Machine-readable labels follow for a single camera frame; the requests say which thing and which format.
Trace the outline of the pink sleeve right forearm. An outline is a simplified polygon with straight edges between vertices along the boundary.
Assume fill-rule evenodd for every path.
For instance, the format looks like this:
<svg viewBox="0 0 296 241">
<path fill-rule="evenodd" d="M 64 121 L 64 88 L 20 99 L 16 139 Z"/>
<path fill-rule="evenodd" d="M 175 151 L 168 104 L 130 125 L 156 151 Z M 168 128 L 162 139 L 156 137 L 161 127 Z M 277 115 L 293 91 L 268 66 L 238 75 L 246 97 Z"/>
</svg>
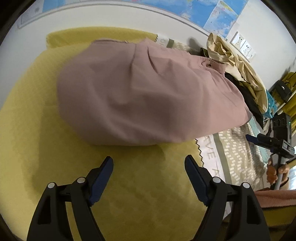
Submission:
<svg viewBox="0 0 296 241">
<path fill-rule="evenodd" d="M 264 188 L 255 191 L 255 196 L 261 208 L 278 208 L 295 206 L 295 190 L 289 190 L 289 179 L 281 184 L 279 190 Z"/>
</svg>

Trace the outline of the person's right hand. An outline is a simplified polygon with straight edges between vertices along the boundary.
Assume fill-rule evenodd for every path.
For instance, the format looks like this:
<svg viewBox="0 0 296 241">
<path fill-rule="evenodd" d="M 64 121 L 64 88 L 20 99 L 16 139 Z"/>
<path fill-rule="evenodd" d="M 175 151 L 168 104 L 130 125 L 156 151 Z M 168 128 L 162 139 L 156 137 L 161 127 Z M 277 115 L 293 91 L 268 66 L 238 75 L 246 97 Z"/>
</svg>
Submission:
<svg viewBox="0 0 296 241">
<path fill-rule="evenodd" d="M 270 185 L 273 185 L 278 180 L 278 174 L 282 174 L 281 187 L 286 185 L 288 183 L 289 172 L 290 172 L 290 167 L 288 166 L 288 164 L 281 166 L 277 171 L 276 168 L 274 168 L 273 166 L 272 158 L 268 160 L 266 175 L 267 175 L 267 182 Z"/>
</svg>

